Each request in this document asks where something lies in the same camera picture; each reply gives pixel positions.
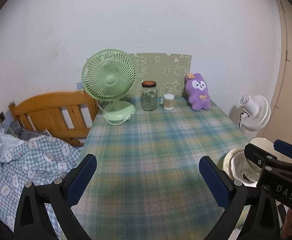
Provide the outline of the green cartoon wall mat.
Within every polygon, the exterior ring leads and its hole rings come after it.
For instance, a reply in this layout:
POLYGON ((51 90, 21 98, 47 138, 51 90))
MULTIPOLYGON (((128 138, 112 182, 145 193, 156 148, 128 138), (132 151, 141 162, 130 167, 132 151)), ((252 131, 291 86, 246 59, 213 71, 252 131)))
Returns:
POLYGON ((138 53, 129 54, 135 66, 134 86, 127 93, 128 98, 138 98, 143 91, 143 81, 156 83, 158 96, 170 93, 184 96, 185 75, 190 73, 192 57, 183 54, 138 53))

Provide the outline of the glass jar black lid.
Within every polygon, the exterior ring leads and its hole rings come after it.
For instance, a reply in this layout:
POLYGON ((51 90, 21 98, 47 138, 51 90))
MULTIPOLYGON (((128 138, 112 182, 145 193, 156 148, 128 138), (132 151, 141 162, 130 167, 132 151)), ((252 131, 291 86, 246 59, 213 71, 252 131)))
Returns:
POLYGON ((157 109, 157 84, 155 81, 143 81, 141 93, 141 107, 145 111, 157 109))

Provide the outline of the purple plush bunny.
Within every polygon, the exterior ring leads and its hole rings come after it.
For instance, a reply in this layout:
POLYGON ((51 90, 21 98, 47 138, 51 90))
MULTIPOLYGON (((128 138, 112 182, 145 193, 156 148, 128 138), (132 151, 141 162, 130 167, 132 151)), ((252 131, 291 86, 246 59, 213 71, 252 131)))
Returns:
POLYGON ((211 98, 208 94, 207 83, 200 73, 185 75, 185 90, 188 94, 188 102, 193 111, 210 110, 211 98))

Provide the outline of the large white bowl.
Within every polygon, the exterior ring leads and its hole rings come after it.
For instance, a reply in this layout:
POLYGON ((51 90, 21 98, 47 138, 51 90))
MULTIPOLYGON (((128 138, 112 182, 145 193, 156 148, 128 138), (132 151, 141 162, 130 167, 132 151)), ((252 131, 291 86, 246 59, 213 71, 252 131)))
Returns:
POLYGON ((273 143, 266 138, 255 137, 250 140, 250 143, 274 155, 277 160, 281 161, 281 154, 274 149, 273 143))

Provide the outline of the green desk fan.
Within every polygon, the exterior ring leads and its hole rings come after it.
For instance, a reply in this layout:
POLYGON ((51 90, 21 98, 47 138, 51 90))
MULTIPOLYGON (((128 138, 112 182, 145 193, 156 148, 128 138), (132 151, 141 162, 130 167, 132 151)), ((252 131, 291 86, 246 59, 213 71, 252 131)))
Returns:
POLYGON ((84 65, 81 81, 84 91, 96 100, 108 124, 121 125, 135 114, 134 105, 121 100, 135 82, 135 66, 125 52, 98 51, 84 65))

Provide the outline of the medium white floral bowl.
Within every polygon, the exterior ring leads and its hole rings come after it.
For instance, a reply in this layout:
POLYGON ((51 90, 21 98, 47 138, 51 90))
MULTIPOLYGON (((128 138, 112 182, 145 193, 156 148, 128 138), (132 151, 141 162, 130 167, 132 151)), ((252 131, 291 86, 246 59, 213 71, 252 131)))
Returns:
POLYGON ((231 172, 234 179, 241 180, 245 186, 256 187, 261 168, 245 157, 243 151, 231 158, 231 172))

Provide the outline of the cotton swab container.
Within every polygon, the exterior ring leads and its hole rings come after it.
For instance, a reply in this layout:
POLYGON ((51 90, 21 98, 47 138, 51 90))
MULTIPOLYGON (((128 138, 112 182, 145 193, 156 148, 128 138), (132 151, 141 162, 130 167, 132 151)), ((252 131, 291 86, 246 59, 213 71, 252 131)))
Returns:
POLYGON ((165 110, 172 110, 174 107, 174 94, 164 94, 163 95, 163 108, 165 110))

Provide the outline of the white standing fan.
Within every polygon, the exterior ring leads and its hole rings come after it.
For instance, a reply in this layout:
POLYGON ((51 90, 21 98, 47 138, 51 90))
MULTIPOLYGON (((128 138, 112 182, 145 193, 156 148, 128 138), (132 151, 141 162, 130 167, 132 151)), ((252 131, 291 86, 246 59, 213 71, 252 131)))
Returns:
POLYGON ((243 95, 239 99, 239 105, 247 114, 247 117, 242 122, 246 130, 258 132, 269 122, 271 107, 262 95, 243 95))

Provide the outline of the blue checkered blanket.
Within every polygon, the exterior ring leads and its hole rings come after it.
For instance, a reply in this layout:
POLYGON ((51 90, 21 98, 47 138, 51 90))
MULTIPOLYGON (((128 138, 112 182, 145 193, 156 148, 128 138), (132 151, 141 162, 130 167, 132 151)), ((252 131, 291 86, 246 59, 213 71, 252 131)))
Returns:
POLYGON ((0 132, 0 236, 13 238, 22 190, 27 181, 45 185, 77 166, 81 147, 48 134, 19 139, 0 132))

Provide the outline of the white floral plate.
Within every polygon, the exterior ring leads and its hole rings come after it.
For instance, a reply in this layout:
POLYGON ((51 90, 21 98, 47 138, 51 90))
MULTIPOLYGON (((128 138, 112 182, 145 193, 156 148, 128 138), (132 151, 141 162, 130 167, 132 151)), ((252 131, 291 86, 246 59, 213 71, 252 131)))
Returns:
POLYGON ((230 150, 223 159, 222 170, 231 180, 239 179, 246 183, 252 182, 248 178, 250 168, 242 148, 230 150))

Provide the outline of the plaid tablecloth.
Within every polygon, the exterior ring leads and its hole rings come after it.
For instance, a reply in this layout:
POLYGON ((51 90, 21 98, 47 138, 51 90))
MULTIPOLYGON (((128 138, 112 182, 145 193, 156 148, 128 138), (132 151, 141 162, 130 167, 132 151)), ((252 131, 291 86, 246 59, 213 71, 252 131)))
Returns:
POLYGON ((215 104, 193 111, 144 111, 137 99, 131 120, 112 126, 97 115, 81 156, 98 165, 72 208, 91 239, 204 239, 223 213, 199 173, 207 155, 216 164, 247 138, 215 104))

